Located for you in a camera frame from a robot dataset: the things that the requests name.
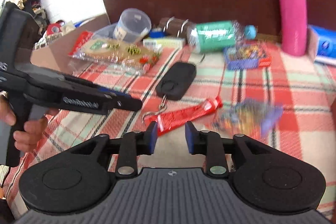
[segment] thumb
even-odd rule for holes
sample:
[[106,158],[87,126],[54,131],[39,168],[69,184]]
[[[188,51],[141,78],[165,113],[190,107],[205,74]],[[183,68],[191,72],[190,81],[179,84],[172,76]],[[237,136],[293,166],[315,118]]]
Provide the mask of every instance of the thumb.
[[16,122],[14,112],[3,95],[0,96],[0,120],[3,120],[10,126],[13,126]]

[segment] pink tube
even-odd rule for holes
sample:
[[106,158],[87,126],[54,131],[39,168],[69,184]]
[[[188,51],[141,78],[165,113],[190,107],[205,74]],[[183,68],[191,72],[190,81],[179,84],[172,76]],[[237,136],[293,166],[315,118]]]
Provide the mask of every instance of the pink tube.
[[304,55],[307,45],[306,0],[280,0],[280,11],[281,49],[294,56]]

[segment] black cable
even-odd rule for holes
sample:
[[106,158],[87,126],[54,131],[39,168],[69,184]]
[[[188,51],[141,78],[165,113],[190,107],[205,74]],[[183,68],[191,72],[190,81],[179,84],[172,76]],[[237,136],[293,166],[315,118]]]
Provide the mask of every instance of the black cable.
[[11,168],[8,167],[7,173],[6,173],[5,176],[3,177],[3,181],[2,181],[1,186],[0,186],[1,188],[3,188],[3,186],[4,186],[4,184],[5,184],[5,181],[6,181],[6,179],[7,179],[7,177],[8,177],[8,175],[9,175],[10,172],[11,172]]

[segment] human hand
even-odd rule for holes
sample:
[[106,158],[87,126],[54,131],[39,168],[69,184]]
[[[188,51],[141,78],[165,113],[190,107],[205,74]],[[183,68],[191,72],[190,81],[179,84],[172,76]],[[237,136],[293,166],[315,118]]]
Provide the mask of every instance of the human hand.
[[[57,113],[58,109],[49,109],[46,114],[54,116]],[[0,95],[0,119],[10,126],[13,126],[16,122],[15,114],[3,95]],[[36,121],[25,122],[25,131],[15,131],[13,134],[15,147],[23,152],[32,152],[36,148],[37,142],[42,139],[47,125],[48,119],[45,116]]]

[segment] checkered cloth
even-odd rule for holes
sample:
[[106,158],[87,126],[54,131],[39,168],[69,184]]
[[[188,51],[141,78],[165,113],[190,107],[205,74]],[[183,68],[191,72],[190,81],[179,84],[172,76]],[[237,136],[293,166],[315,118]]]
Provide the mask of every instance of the checkered cloth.
[[[266,43],[264,47],[272,57],[270,68],[229,71],[225,69],[221,53],[206,55],[205,60],[197,67],[197,76],[192,86],[182,100],[168,101],[168,110],[199,104],[207,97],[215,98],[218,93],[227,109],[248,97],[282,104],[283,116],[270,132],[268,144],[314,165],[323,173],[327,188],[318,209],[331,218],[336,196],[336,135],[330,106],[335,99],[336,68],[313,64],[306,56],[288,56],[272,43]],[[55,117],[49,117],[48,128],[36,151],[26,154],[20,165],[11,169],[4,183],[6,197],[14,215],[18,217],[26,211],[18,193],[18,181],[29,166],[100,133],[118,138],[133,129],[144,130],[142,114],[157,109],[161,98],[156,96],[155,87],[169,67],[179,60],[181,53],[181,50],[165,49],[159,62],[141,77],[91,65],[81,75],[82,78],[140,97],[143,109],[137,113],[112,110],[107,116],[64,110]],[[185,52],[182,59],[196,63],[200,57]],[[209,124],[215,115],[202,117],[195,124]],[[190,157],[185,145],[184,129],[180,128],[160,137],[155,154],[141,156],[139,165],[203,165],[203,156]],[[115,165],[116,158],[113,156],[110,170]]]

